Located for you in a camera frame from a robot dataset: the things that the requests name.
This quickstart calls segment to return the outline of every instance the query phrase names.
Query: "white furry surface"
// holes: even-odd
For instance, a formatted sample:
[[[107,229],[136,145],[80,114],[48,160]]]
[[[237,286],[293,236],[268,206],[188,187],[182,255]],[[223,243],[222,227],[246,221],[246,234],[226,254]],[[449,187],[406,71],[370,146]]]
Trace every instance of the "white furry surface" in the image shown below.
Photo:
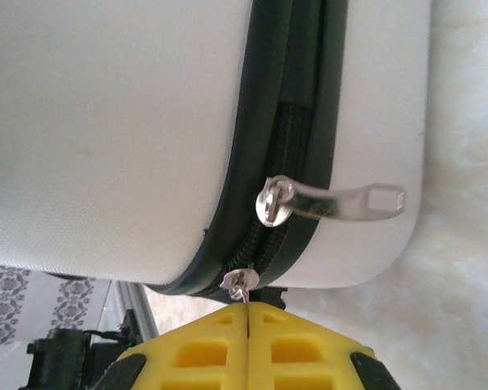
[[[434,3],[425,190],[403,256],[288,311],[371,346],[402,389],[488,389],[488,0]],[[219,304],[149,294],[159,330]]]

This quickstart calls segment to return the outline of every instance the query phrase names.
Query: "silver zipper tab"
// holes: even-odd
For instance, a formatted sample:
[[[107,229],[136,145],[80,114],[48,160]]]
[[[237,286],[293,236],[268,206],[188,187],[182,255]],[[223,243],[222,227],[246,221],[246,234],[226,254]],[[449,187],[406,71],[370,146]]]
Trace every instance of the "silver zipper tab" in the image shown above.
[[[250,301],[250,290],[259,285],[260,277],[251,268],[233,270],[224,275],[220,287],[228,290],[229,296],[234,301],[242,300],[244,303]]]
[[[292,213],[312,219],[380,221],[403,213],[404,198],[404,191],[398,185],[374,183],[327,190],[286,176],[275,176],[266,180],[255,209],[260,222],[269,228],[283,224]]]

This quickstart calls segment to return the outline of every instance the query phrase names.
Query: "yellow foam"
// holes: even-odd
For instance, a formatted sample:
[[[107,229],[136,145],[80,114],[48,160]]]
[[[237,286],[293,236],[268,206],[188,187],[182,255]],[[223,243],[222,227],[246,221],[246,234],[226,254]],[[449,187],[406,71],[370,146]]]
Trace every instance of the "yellow foam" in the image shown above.
[[[133,390],[363,390],[357,341],[263,303],[233,304],[123,353],[147,361]]]

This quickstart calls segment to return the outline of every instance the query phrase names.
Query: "metal zipper pull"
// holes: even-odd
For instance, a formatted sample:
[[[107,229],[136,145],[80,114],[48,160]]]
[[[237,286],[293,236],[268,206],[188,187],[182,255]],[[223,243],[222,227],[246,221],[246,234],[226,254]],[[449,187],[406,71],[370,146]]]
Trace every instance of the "metal zipper pull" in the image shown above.
[[[292,213],[313,219],[379,221],[403,213],[404,198],[404,191],[398,185],[374,183],[327,190],[286,176],[275,176],[266,180],[255,209],[260,222],[268,228],[283,224]]]
[[[260,277],[251,268],[233,270],[224,275],[220,287],[228,290],[229,296],[235,301],[249,303],[250,290],[259,285]]]

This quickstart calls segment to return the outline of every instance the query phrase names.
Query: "gray floral pattern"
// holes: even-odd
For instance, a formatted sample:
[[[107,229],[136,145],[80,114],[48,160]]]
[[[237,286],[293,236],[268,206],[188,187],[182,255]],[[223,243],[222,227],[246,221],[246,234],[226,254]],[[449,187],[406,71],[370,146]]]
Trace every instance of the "gray floral pattern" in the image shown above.
[[[94,289],[94,279],[69,280],[60,285],[59,303],[54,308],[54,319],[50,322],[52,327],[77,329],[84,323],[87,315],[87,304]]]
[[[20,302],[28,285],[31,271],[0,266],[0,345],[9,344],[15,338],[18,316],[22,309]]]

